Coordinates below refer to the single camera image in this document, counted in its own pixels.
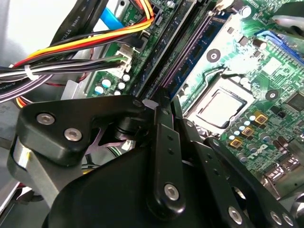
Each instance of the green circuit board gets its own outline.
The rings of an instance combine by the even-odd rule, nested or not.
[[[292,0],[247,0],[252,13],[247,18],[233,15],[229,18],[223,29],[218,33],[208,50],[218,49],[221,58],[216,63],[210,63],[204,56],[199,61],[199,69],[192,71],[186,83],[190,93],[183,96],[181,105],[186,113],[195,99],[207,88],[206,81],[210,83],[215,75],[205,78],[207,72],[217,69],[229,69],[230,74],[244,74],[251,84],[251,92],[256,101],[249,109],[230,126],[221,140],[230,147],[232,153],[238,156],[244,154],[247,161],[244,165],[251,171],[264,173],[269,167],[277,163],[283,155],[272,142],[283,136],[287,141],[291,139],[302,140],[304,129],[304,74],[303,66],[283,52],[272,42],[267,42],[267,48],[259,51],[252,45],[255,34],[261,30],[280,30],[271,20],[273,14],[282,4],[293,2]],[[275,91],[275,97],[269,98],[271,91]],[[278,107],[284,113],[281,118],[271,109]],[[237,148],[231,147],[228,135],[232,133],[241,120],[248,118],[248,113],[259,111],[267,120],[263,124],[252,122],[249,128],[253,130],[250,137],[237,136],[241,142]],[[269,136],[269,141],[261,139],[261,135]],[[252,153],[248,146],[255,145],[258,153]]]
[[[151,25],[148,29],[146,29],[146,32],[150,34],[148,42],[145,44],[145,47],[142,51],[134,51],[132,54],[132,77],[131,80],[126,83],[126,89],[121,91],[122,94],[127,93],[130,86],[133,84],[133,82],[137,79],[139,72],[141,71],[143,65],[145,64],[145,61],[147,60],[148,56],[154,51],[154,47],[159,40],[159,37],[164,32],[164,29],[169,22],[170,18],[173,16],[174,9],[168,8],[166,5],[166,1],[161,0],[153,0],[151,1],[154,3],[157,7],[153,10],[155,13],[155,16],[157,16],[157,12],[160,11],[159,17],[157,17],[155,20],[156,22]],[[125,15],[122,19],[122,24],[125,26],[129,26],[131,24],[136,23],[141,19],[142,15],[137,11],[137,9],[130,4],[128,9],[125,12]],[[114,56],[116,52],[120,49],[119,44],[111,44],[107,50],[106,57]],[[107,72],[98,72],[96,76],[94,77],[94,81],[91,84],[91,87],[89,88],[89,92],[87,97],[96,97],[100,94],[95,92],[95,87],[101,83],[101,81],[105,77],[109,77],[110,74]],[[112,86],[111,89],[106,89],[105,92],[102,95],[113,95],[113,91],[117,90],[118,83],[122,82],[120,79],[115,79],[115,76],[110,76],[113,78],[112,80]]]

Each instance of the capacitor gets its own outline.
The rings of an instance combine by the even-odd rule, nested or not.
[[[118,90],[116,90],[115,92],[114,92],[114,95],[115,96],[119,96],[119,95],[121,95],[122,93],[120,92],[120,91],[118,91]]]
[[[241,134],[241,132],[239,131],[239,129],[236,128],[236,127],[231,128],[231,131],[232,131],[232,133],[233,133],[234,135],[240,135],[240,134]]]
[[[255,46],[256,48],[260,49],[260,50],[264,50],[267,47],[267,43],[260,40],[260,39],[254,39],[252,41],[252,45]]]
[[[270,136],[267,133],[261,133],[260,138],[261,138],[261,140],[263,140],[266,143],[271,140]]]
[[[251,124],[250,120],[245,117],[241,118],[241,122],[244,126],[249,126]]]
[[[233,133],[228,132],[228,133],[227,133],[227,138],[228,138],[229,140],[234,140],[236,137],[235,137],[235,135],[234,135]]]
[[[247,113],[246,116],[250,121],[256,120],[256,116],[253,113]]]
[[[111,81],[109,79],[104,79],[101,84],[103,85],[104,88],[108,89],[111,87]]]
[[[249,151],[250,151],[251,153],[257,152],[257,147],[256,147],[254,144],[249,144],[249,145],[247,146],[247,148],[249,149]]]
[[[94,91],[95,91],[96,94],[100,95],[100,94],[103,94],[105,90],[101,86],[97,85],[95,87]]]
[[[120,82],[120,83],[118,84],[117,87],[118,87],[120,90],[123,90],[123,89],[125,89],[125,83]]]
[[[283,137],[283,136],[279,136],[277,138],[277,140],[279,141],[279,143],[283,146],[283,147],[287,147],[288,146],[288,142],[287,140]]]
[[[131,79],[130,75],[124,75],[124,76],[123,76],[123,81],[124,81],[124,82],[130,81],[130,79]]]
[[[248,158],[246,157],[246,155],[244,153],[239,153],[237,154],[237,158],[241,161],[241,162],[247,162]]]
[[[287,153],[287,150],[279,143],[278,140],[274,140],[272,144],[283,154]]]
[[[243,125],[243,123],[237,123],[237,128],[242,132],[246,127]]]
[[[239,11],[240,15],[242,16],[242,18],[247,18],[251,15],[252,13],[252,9],[250,6],[244,6],[240,11]]]

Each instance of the chip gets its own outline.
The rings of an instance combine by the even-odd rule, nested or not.
[[[255,130],[253,130],[250,127],[245,128],[245,130],[242,131],[242,134],[249,137],[253,135],[253,132],[255,132]]]
[[[247,37],[243,36],[241,38],[241,40],[239,41],[239,44],[242,46],[245,46],[246,44],[248,44],[248,42],[249,42],[249,39]]]
[[[304,95],[301,93],[294,94],[288,101],[287,105],[298,112],[304,110]]]
[[[242,141],[240,141],[239,139],[235,139],[230,143],[230,146],[234,147],[234,148],[238,148],[242,145]]]
[[[255,122],[257,122],[260,125],[263,125],[268,120],[268,118],[260,111],[255,111],[254,115],[256,117]]]

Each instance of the yellow wire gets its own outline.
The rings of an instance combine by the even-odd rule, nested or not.
[[[41,55],[46,52],[56,51],[59,49],[69,48],[71,46],[81,45],[81,44],[84,44],[87,42],[96,41],[99,39],[109,38],[112,36],[122,36],[122,35],[129,34],[129,33],[139,32],[144,29],[147,29],[151,25],[152,22],[153,22],[153,19],[150,19],[150,20],[144,22],[145,25],[141,26],[141,27],[139,27],[139,25],[136,25],[136,26],[134,26],[135,28],[132,28],[132,29],[118,30],[118,31],[114,31],[111,33],[102,34],[99,36],[90,37],[90,38],[86,38],[86,39],[82,39],[82,40],[73,41],[73,42],[70,42],[67,44],[57,45],[57,46],[49,47],[46,49],[38,50],[38,51],[34,52],[33,54],[29,55],[28,58],[35,57],[35,56]]]
[[[150,17],[150,13],[149,13],[147,4],[145,3],[144,0],[140,0],[140,2],[142,3],[142,7],[143,7],[143,9],[144,9],[144,12],[146,13],[146,17],[147,17],[147,19],[149,20],[151,17]]]
[[[18,98],[16,98],[16,103],[20,108],[23,108],[22,104],[19,102]]]
[[[149,4],[149,2],[147,0],[140,0],[140,2],[142,3],[142,6],[145,10],[146,16],[147,16],[147,21],[140,23],[140,24],[135,24],[135,25],[131,25],[128,26],[126,28],[122,28],[113,32],[109,32],[106,34],[102,34],[102,35],[97,35],[94,37],[90,37],[90,38],[85,38],[82,40],[77,40],[77,41],[73,41],[67,44],[62,44],[62,45],[57,45],[57,46],[53,46],[53,47],[48,47],[42,50],[38,50],[34,53],[32,53],[31,55],[28,56],[28,58],[32,58],[38,55],[42,55],[46,52],[51,52],[51,51],[57,51],[60,49],[66,49],[72,46],[76,46],[76,45],[81,45],[87,42],[91,42],[91,41],[97,41],[99,39],[105,39],[105,38],[109,38],[112,36],[122,36],[122,35],[126,35],[129,33],[135,33],[135,32],[139,32],[142,31],[144,29],[147,29],[153,22],[154,18],[150,17],[150,13],[152,13],[153,15],[153,10],[151,8],[151,5]]]

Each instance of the wire bundle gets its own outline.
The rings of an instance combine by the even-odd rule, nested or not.
[[[77,32],[74,32],[73,36],[67,36],[63,39],[62,34],[64,34],[64,32],[62,31],[66,31],[68,27],[64,27],[64,29],[62,29],[63,25],[61,25],[52,41],[52,44],[49,47],[42,50],[38,50],[35,53],[29,55],[26,59],[16,63],[13,68],[0,68],[0,103],[6,102],[13,98],[17,98],[41,86],[42,84],[46,83],[53,76],[53,74],[83,73],[96,71],[99,69],[105,69],[105,67],[118,67],[121,62],[121,59],[117,59],[115,62],[99,61],[98,63],[91,62],[88,65],[82,65],[84,64],[84,62],[73,62],[75,60],[72,60],[72,58],[75,53],[80,50],[94,48],[113,42],[123,42],[124,39],[131,37],[133,33],[148,28],[154,20],[153,10],[148,0],[136,0],[138,6],[143,9],[146,15],[146,18],[142,19],[139,23],[135,23],[131,26],[114,31],[110,30],[88,33],[88,30],[93,30],[92,25],[96,20],[96,15],[98,14],[98,17],[101,15],[100,10],[105,8],[105,2],[107,3],[108,1],[84,0],[82,1],[82,3],[83,2],[95,2],[96,4],[93,10],[89,10],[88,12],[86,12],[85,16],[89,19],[83,20],[86,21],[86,23],[83,23],[84,25],[80,26]],[[63,65],[64,61],[68,61],[65,62],[65,64],[78,65],[71,66],[71,68],[67,67],[64,69],[61,68],[61,65]],[[38,79],[29,80],[27,77],[28,74],[24,74],[24,66],[29,64],[32,73],[34,75],[39,75]]]

